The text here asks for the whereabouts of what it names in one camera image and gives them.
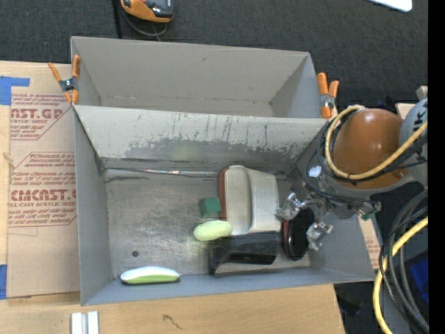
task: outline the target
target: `gray cardboard box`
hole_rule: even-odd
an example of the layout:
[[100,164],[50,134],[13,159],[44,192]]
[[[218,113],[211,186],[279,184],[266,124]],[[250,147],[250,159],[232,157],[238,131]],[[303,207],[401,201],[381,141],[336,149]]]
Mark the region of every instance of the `gray cardboard box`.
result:
[[[325,124],[308,53],[72,38],[75,54],[83,305],[373,279],[356,218],[328,215],[334,231],[300,261],[280,253],[269,267],[229,265],[218,276],[193,237],[199,201],[218,196],[224,167],[276,174],[280,202],[299,182],[289,172]],[[147,265],[181,280],[121,283]]]

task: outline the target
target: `orange dome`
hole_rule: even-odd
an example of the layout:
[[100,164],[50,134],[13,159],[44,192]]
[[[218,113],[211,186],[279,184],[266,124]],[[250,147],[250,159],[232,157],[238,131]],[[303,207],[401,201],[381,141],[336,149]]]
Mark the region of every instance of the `orange dome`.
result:
[[[335,141],[335,166],[348,174],[375,168],[398,149],[401,125],[400,116],[384,109],[363,109],[353,114],[341,126]],[[337,182],[352,189],[379,189],[397,183],[405,174],[405,170],[397,170],[356,184]]]

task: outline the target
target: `gray carpet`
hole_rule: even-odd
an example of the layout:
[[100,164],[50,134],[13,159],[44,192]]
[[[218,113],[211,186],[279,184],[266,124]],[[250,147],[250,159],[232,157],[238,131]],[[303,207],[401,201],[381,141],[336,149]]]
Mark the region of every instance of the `gray carpet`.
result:
[[[339,79],[339,108],[416,102],[428,84],[428,0],[401,13],[365,0],[175,0],[164,41],[308,51],[317,72]],[[116,38],[110,0],[0,0],[0,59],[70,62],[70,37]],[[124,38],[141,35],[122,22]],[[408,185],[378,196],[383,233],[417,191]],[[371,283],[337,286],[362,302],[345,314],[348,334],[379,333]]]

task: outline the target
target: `yellow cable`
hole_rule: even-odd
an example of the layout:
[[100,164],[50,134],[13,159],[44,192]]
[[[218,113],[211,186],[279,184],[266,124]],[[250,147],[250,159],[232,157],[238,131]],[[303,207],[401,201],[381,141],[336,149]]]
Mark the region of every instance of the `yellow cable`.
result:
[[[392,248],[392,255],[395,256],[400,248],[405,245],[405,243],[411,239],[415,234],[417,234],[420,230],[426,227],[428,224],[428,217],[425,217],[421,221],[419,221],[416,225],[414,225],[411,229],[409,229],[402,237],[394,244]],[[383,259],[383,272],[386,271],[388,265],[388,259],[385,256]],[[379,323],[383,333],[392,334],[391,329],[389,329],[385,318],[383,318],[382,309],[380,308],[380,287],[382,285],[383,274],[381,271],[377,272],[377,277],[374,282],[374,290],[373,290],[373,307],[375,318]]]
[[340,121],[340,119],[345,114],[350,113],[351,111],[354,111],[354,110],[358,110],[358,109],[364,109],[364,106],[352,105],[352,106],[348,107],[347,109],[343,110],[338,116],[336,116],[336,118],[333,120],[332,124],[330,125],[329,129],[327,130],[326,141],[325,141],[325,157],[326,157],[326,162],[327,162],[328,166],[331,168],[332,172],[334,172],[337,176],[342,177],[342,178],[347,178],[349,180],[363,180],[364,178],[368,178],[368,177],[375,175],[376,173],[380,172],[383,168],[388,167],[390,164],[392,164],[397,159],[397,157],[399,157],[402,153],[404,153],[404,151],[406,151],[406,149],[408,149],[415,142],[415,140],[418,139],[418,137],[420,137],[422,132],[424,132],[428,127],[428,121],[425,121],[425,123],[420,128],[418,128],[416,130],[416,132],[414,132],[413,135],[411,135],[411,137],[409,137],[406,140],[406,142],[403,145],[401,145],[399,147],[399,149],[397,149],[397,151],[395,151],[395,153],[393,153],[390,157],[385,159],[380,165],[376,166],[372,170],[369,170],[364,173],[351,175],[346,172],[343,172],[342,170],[339,170],[334,165],[334,162],[332,161],[332,158],[331,158],[330,141],[331,141],[332,132],[334,131],[334,127]]

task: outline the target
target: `tan cardboard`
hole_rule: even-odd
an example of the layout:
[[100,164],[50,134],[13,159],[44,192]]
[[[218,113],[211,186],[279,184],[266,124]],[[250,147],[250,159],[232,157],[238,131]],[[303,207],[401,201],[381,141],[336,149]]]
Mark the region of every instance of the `tan cardboard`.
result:
[[[70,65],[56,67],[63,79],[71,77]],[[71,105],[46,63],[0,62],[0,74],[30,79],[27,88],[13,87],[8,108],[12,171],[7,175],[6,295],[76,291],[79,256]],[[2,162],[5,173],[8,160]]]

